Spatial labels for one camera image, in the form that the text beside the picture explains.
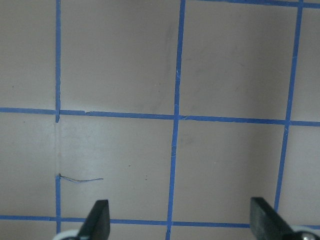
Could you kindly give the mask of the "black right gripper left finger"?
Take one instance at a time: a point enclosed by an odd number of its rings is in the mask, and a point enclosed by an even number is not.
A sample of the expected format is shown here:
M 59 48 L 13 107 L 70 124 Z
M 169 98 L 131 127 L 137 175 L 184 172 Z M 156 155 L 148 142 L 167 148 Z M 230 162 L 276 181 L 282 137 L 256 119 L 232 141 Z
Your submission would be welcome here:
M 111 232 L 109 201 L 97 200 L 78 234 L 78 240 L 107 240 Z

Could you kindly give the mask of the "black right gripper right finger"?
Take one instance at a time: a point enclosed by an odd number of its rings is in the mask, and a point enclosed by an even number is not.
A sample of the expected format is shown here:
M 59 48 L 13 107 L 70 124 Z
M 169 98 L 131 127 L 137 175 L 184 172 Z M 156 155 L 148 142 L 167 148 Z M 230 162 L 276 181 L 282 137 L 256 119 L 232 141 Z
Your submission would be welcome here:
M 250 230 L 257 240 L 299 240 L 295 232 L 262 197 L 250 199 Z

